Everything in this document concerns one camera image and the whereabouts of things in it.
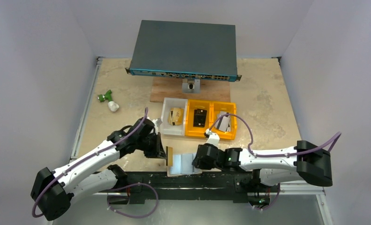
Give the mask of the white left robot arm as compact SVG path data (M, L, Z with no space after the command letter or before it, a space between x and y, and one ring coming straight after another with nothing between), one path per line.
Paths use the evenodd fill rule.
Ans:
M140 118L134 125L112 132L77 160L54 170L41 169L30 194L35 202L32 215L53 221L88 195L114 189L129 192L132 184L141 183L141 178L130 178L114 162L135 150L143 151L147 158L166 159L158 130L161 122L160 119ZM36 214L36 209L40 209L40 215Z

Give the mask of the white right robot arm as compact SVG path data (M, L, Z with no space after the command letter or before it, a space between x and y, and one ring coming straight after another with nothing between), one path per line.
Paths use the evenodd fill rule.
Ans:
M297 180L318 187L333 185L330 151L305 140L287 148L252 151L221 150L205 143L198 146L192 165L202 170L254 172L258 182L265 186Z

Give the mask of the gold VIP card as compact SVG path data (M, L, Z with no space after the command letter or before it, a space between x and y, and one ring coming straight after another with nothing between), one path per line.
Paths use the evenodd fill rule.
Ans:
M168 167L171 167L173 165L173 148L167 146L166 147L166 154L167 154L166 165Z

